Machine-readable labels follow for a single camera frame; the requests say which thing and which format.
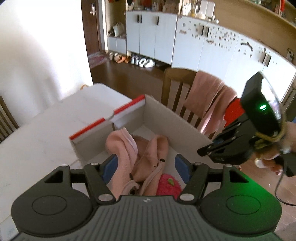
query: human hand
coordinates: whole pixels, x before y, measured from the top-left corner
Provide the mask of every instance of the human hand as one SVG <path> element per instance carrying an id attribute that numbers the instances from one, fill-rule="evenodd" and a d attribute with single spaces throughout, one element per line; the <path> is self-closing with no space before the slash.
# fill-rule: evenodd
<path id="1" fill-rule="evenodd" d="M 292 152 L 296 152 L 296 123 L 286 122 L 287 131 L 281 142 L 285 146 L 289 146 Z M 254 155 L 255 165 L 259 168 L 269 168 L 277 175 L 280 175 L 283 171 L 283 167 L 280 164 L 276 164 L 273 160 L 280 154 L 279 146 L 274 144 L 270 147 L 264 148 L 260 152 L 255 152 Z"/>

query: white cabinet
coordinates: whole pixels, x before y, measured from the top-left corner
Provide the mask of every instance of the white cabinet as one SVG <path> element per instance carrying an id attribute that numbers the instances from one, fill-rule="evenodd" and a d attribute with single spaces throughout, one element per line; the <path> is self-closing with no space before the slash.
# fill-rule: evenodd
<path id="1" fill-rule="evenodd" d="M 268 54 L 269 50 L 264 45 L 240 34 L 227 68 L 225 84 L 241 97 L 247 80 L 263 70 Z"/>
<path id="2" fill-rule="evenodd" d="M 157 13 L 154 58 L 167 64 L 172 64 L 177 15 Z"/>
<path id="3" fill-rule="evenodd" d="M 140 54 L 154 58 L 155 37 L 157 26 L 156 12 L 140 14 Z"/>
<path id="4" fill-rule="evenodd" d="M 178 18 L 172 68 L 197 71 L 207 22 L 190 17 Z"/>
<path id="5" fill-rule="evenodd" d="M 296 73 L 296 67 L 285 58 L 270 50 L 266 57 L 263 75 L 267 78 L 279 100 L 289 89 Z"/>
<path id="6" fill-rule="evenodd" d="M 118 53 L 126 54 L 126 40 L 115 37 L 107 37 L 108 49 Z"/>
<path id="7" fill-rule="evenodd" d="M 126 12 L 126 46 L 127 50 L 140 53 L 140 11 Z"/>
<path id="8" fill-rule="evenodd" d="M 208 23 L 198 69 L 224 80 L 239 37 L 237 32 Z"/>

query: brown door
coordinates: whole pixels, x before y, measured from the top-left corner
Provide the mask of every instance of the brown door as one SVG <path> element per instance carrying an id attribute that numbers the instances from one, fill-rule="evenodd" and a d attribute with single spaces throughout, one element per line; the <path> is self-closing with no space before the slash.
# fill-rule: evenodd
<path id="1" fill-rule="evenodd" d="M 87 55 L 101 50 L 96 0 L 81 0 L 82 22 Z"/>

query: white bag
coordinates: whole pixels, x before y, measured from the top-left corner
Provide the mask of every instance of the white bag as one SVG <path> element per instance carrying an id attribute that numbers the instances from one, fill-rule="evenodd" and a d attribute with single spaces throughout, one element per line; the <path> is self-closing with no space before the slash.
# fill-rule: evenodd
<path id="1" fill-rule="evenodd" d="M 124 25 L 119 22 L 119 23 L 115 23 L 115 26 L 113 26 L 113 29 L 114 29 L 114 34 L 115 36 L 114 37 L 119 37 L 120 35 L 124 34 L 125 32 L 125 28 L 124 28 Z"/>

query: ribbed gray surface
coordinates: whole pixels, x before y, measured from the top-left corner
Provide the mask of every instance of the ribbed gray surface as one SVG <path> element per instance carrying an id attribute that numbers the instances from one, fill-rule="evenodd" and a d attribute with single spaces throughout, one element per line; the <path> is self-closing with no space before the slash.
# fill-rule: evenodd
<path id="1" fill-rule="evenodd" d="M 15 241 L 279 241 L 275 234 L 236 237 L 211 227 L 191 205 L 173 197 L 124 196 L 111 206 L 101 206 L 81 229 L 61 237 L 36 238 L 20 234 Z"/>

